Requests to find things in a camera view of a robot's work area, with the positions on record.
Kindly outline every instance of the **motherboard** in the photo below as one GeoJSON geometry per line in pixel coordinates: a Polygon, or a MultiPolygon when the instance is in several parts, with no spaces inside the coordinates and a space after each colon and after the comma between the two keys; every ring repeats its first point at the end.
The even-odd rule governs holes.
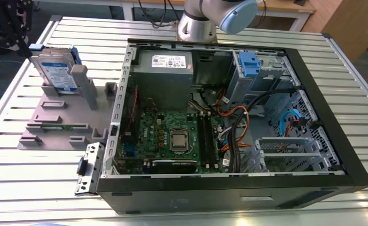
{"type": "Polygon", "coordinates": [[[141,113],[137,144],[122,144],[119,173],[218,173],[218,116],[141,113]]]}

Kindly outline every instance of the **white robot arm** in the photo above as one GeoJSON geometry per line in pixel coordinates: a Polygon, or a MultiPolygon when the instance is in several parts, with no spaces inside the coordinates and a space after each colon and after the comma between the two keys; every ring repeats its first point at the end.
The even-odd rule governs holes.
{"type": "Polygon", "coordinates": [[[186,0],[178,23],[178,40],[213,42],[215,26],[235,34],[250,24],[258,11],[258,0],[186,0]]]}

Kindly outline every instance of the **floor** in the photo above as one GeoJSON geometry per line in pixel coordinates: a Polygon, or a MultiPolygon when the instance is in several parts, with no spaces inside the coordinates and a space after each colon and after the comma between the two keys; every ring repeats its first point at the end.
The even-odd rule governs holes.
{"type": "MultiPolygon", "coordinates": [[[[89,6],[89,5],[75,5],[63,3],[45,3],[39,2],[39,10],[33,12],[31,17],[31,31],[27,36],[30,42],[35,42],[41,31],[47,23],[51,15],[75,16],[75,17],[89,17],[89,18],[103,18],[103,19],[123,19],[122,11],[119,7],[107,6],[89,6]]],[[[161,9],[147,9],[146,13],[150,18],[157,19],[161,9]]],[[[141,10],[137,8],[134,10],[135,20],[145,20],[141,10]]],[[[169,10],[165,16],[166,21],[174,20],[173,12],[169,10]]],[[[17,56],[14,52],[0,55],[0,97],[13,79],[13,76],[19,68],[19,64],[23,58],[17,56]]],[[[365,81],[368,82],[368,50],[361,56],[361,58],[354,62],[354,66],[359,71],[365,81]]]]}

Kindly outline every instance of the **ram slot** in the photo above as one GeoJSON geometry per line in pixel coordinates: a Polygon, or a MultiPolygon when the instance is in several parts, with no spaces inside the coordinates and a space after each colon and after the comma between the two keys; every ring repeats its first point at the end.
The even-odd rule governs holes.
{"type": "Polygon", "coordinates": [[[198,150],[199,150],[199,157],[201,157],[201,166],[209,166],[209,157],[206,151],[206,141],[205,141],[205,130],[203,130],[203,116],[197,117],[197,140],[198,140],[198,150]]]}
{"type": "Polygon", "coordinates": [[[203,136],[205,136],[209,167],[214,168],[217,166],[217,160],[215,160],[215,148],[214,148],[214,141],[213,141],[213,128],[211,128],[210,117],[203,118],[203,136]]]}

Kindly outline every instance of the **aluminum workbench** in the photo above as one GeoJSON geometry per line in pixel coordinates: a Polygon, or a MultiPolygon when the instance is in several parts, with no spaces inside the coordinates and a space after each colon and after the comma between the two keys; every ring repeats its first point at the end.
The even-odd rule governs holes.
{"type": "MultiPolygon", "coordinates": [[[[50,21],[37,43],[74,44],[94,85],[118,81],[126,38],[174,40],[174,28],[146,22],[63,17],[50,21]]],[[[295,48],[368,171],[368,86],[337,45],[321,34],[217,31],[219,43],[295,48]]],[[[42,94],[27,60],[0,100],[0,224],[86,225],[368,225],[368,189],[301,210],[118,216],[98,197],[74,197],[75,165],[83,151],[19,151],[25,124],[42,94]]]]}

